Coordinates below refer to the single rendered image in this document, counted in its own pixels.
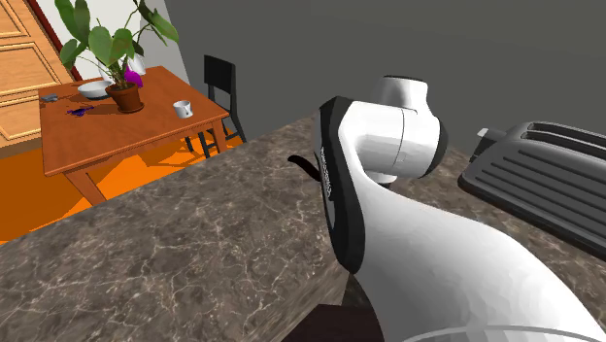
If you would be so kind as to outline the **black curved object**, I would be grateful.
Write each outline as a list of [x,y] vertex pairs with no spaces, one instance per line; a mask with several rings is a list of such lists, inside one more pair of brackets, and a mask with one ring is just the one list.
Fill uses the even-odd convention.
[[315,181],[317,181],[317,182],[321,181],[319,169],[306,158],[304,158],[300,155],[297,155],[297,154],[293,154],[293,155],[290,155],[287,158],[287,160],[289,162],[294,163],[297,166],[299,166],[303,171],[305,171]]

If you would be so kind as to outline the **black chair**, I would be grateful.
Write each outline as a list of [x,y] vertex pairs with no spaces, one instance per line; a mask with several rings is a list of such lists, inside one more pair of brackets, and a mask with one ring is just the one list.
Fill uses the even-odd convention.
[[[247,138],[240,123],[237,110],[236,66],[229,61],[205,54],[204,83],[208,88],[208,98],[223,108],[229,114],[229,119],[234,124],[235,130],[233,133],[228,133],[225,124],[221,124],[225,139],[230,140],[239,136],[242,142],[246,143]],[[220,89],[229,95],[228,108],[223,107],[216,101],[216,89]]]

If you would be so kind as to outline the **wooden table with potted plant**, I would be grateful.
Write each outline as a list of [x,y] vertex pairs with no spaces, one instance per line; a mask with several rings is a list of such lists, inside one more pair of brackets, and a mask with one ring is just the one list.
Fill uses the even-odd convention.
[[84,51],[104,65],[114,83],[84,94],[98,80],[40,89],[40,97],[56,94],[40,104],[44,173],[64,175],[92,205],[105,196],[91,180],[92,169],[142,153],[165,142],[212,130],[219,152],[226,149],[222,121],[227,112],[163,66],[150,68],[140,85],[127,82],[127,62],[143,53],[141,34],[123,26],[110,32],[93,24],[86,0],[54,0],[72,38],[60,51],[71,68]]

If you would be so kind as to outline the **black toaster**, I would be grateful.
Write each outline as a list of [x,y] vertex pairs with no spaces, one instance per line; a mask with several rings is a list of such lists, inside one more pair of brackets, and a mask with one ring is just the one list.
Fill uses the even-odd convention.
[[606,261],[606,135],[546,121],[478,135],[461,189]]

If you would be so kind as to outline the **wooden panel door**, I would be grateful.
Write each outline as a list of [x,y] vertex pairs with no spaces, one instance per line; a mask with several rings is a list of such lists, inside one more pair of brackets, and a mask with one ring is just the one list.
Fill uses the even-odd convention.
[[0,148],[38,138],[38,90],[72,81],[27,0],[0,0]]

